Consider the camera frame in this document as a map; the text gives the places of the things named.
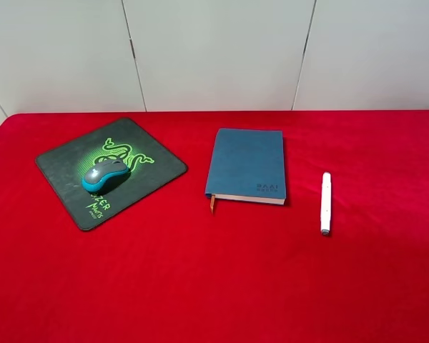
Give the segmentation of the red tablecloth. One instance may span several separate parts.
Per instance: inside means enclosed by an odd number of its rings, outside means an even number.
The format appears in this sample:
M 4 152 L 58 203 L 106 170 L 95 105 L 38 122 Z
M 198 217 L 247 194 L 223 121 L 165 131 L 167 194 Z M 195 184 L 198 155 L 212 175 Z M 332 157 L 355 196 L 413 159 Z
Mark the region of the red tablecloth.
M 429 342 L 429 110 L 132 114 L 187 173 L 82 232 L 35 159 L 118 118 L 0 126 L 0 342 Z M 222 127 L 283 132 L 286 205 L 209 210 Z

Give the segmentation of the blue hardcover notebook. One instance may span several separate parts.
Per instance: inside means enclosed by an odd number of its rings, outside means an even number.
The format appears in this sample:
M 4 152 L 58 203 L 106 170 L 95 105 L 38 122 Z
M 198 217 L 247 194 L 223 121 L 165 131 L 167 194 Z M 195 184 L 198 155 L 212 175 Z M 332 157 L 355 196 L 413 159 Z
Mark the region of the blue hardcover notebook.
M 218 199 L 283 205 L 287 198 L 283 133 L 220 129 L 204 193 L 211 212 Z

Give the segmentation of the black green Razer mouse pad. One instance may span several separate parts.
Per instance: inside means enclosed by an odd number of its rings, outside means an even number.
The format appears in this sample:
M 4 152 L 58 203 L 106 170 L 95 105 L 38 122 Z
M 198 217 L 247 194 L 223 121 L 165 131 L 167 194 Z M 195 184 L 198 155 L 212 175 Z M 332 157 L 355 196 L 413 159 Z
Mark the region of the black green Razer mouse pad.
M 107 159 L 121 159 L 129 172 L 101 191 L 82 188 L 86 171 Z M 118 119 L 36 158 L 78 228 L 90 231 L 187 171 L 187 165 L 128 118 Z

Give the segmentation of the grey blue wireless mouse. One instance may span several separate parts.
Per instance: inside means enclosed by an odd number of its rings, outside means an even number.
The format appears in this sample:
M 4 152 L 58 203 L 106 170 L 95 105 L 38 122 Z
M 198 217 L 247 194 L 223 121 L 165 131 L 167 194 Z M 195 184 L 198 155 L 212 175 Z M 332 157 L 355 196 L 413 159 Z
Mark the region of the grey blue wireless mouse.
M 129 167 L 121 159 L 107 159 L 89 168 L 81 180 L 82 188 L 89 193 L 96 193 L 115 177 L 129 172 Z

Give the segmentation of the white marker pen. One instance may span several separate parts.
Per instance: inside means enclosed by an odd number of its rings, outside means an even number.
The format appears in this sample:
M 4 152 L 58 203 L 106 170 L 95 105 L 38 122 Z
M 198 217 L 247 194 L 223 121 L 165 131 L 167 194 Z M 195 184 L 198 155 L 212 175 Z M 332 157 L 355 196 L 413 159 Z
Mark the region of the white marker pen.
M 331 229 L 332 214 L 332 179 L 329 172 L 322 175 L 321 205 L 320 205 L 320 232 L 328 237 Z

